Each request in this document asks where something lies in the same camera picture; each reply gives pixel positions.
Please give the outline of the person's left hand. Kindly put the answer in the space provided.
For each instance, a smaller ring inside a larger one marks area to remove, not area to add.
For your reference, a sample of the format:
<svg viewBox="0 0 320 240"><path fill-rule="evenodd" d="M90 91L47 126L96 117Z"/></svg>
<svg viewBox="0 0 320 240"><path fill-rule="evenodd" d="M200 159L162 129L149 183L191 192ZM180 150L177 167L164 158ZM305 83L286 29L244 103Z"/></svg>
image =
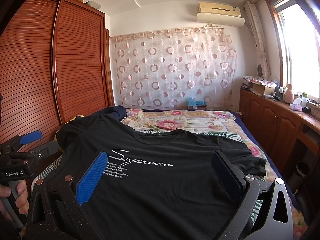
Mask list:
<svg viewBox="0 0 320 240"><path fill-rule="evenodd" d="M18 197L15 200L16 207L18 208L18 211L20 214L26 215L29 209L29 202L28 202L27 184L25 180L21 180L17 184L16 191L18 193ZM10 194L11 194L11 189L7 186L1 185L1 189L0 189L1 198L8 198ZM1 201L1 213L6 220L12 222L12 218L10 217L2 201Z"/></svg>

